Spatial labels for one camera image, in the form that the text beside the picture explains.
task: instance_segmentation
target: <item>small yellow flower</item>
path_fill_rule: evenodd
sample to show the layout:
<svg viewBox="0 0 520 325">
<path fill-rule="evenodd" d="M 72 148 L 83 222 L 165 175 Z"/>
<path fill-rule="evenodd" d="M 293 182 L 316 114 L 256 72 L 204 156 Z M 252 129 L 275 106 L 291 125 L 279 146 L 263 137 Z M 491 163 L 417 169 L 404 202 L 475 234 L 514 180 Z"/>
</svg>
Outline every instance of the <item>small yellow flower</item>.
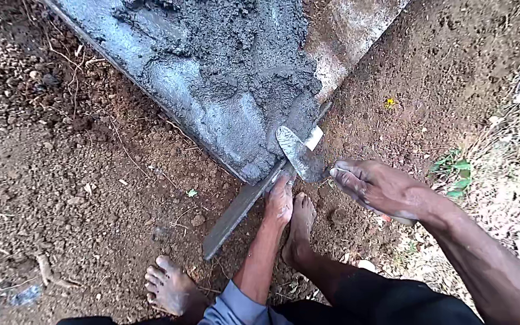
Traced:
<svg viewBox="0 0 520 325">
<path fill-rule="evenodd" d="M 398 104 L 396 102 L 396 100 L 394 100 L 392 98 L 387 98 L 386 101 L 384 102 L 384 108 L 385 109 L 389 109 L 389 108 L 393 107 L 396 104 Z"/>
</svg>

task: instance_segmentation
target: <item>gray cement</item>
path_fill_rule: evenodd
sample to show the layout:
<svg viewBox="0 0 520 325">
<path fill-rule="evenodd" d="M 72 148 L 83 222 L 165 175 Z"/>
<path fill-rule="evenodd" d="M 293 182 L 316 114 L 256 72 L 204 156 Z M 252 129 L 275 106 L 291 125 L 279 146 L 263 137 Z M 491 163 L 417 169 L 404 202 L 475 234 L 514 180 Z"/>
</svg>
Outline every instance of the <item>gray cement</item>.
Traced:
<svg viewBox="0 0 520 325">
<path fill-rule="evenodd" d="M 284 157 L 275 130 L 306 138 L 318 116 L 300 0 L 47 4 L 251 184 Z"/>
</svg>

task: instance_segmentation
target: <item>concrete-stained hand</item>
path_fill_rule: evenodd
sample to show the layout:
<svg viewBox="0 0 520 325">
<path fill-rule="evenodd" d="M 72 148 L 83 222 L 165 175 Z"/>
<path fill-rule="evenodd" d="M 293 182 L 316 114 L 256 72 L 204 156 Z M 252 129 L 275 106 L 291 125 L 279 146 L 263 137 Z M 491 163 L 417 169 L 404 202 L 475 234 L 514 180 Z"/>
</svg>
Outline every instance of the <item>concrete-stained hand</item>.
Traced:
<svg viewBox="0 0 520 325">
<path fill-rule="evenodd" d="M 407 174 L 374 160 L 339 160 L 330 175 L 362 206 L 394 218 L 421 220 L 434 192 Z"/>
</svg>

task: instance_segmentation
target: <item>hand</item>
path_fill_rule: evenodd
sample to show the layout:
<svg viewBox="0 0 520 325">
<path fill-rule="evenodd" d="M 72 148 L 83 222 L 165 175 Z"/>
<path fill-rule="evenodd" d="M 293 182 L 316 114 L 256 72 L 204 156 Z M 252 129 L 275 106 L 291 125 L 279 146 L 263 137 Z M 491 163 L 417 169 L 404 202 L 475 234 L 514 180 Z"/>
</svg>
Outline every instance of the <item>hand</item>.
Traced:
<svg viewBox="0 0 520 325">
<path fill-rule="evenodd" d="M 295 179 L 296 172 L 293 176 L 280 172 L 266 199 L 264 218 L 275 218 L 283 225 L 290 222 L 293 216 L 293 186 L 288 184 L 288 181 L 292 180 L 294 183 Z"/>
<path fill-rule="evenodd" d="M 430 205 L 442 199 L 427 185 L 374 160 L 339 160 L 330 175 L 343 192 L 362 206 L 400 222 L 401 218 L 426 220 Z"/>
</svg>

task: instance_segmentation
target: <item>trowel blade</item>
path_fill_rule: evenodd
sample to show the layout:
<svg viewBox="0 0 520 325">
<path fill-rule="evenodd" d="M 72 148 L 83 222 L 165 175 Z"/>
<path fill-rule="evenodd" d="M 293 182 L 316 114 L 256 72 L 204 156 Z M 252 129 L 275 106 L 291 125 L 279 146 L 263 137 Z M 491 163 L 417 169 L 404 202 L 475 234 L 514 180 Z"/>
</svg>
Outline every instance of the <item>trowel blade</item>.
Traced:
<svg viewBox="0 0 520 325">
<path fill-rule="evenodd" d="M 286 158 L 298 175 L 307 183 L 321 181 L 328 175 L 326 165 L 289 128 L 282 125 L 276 130 L 276 139 Z"/>
</svg>

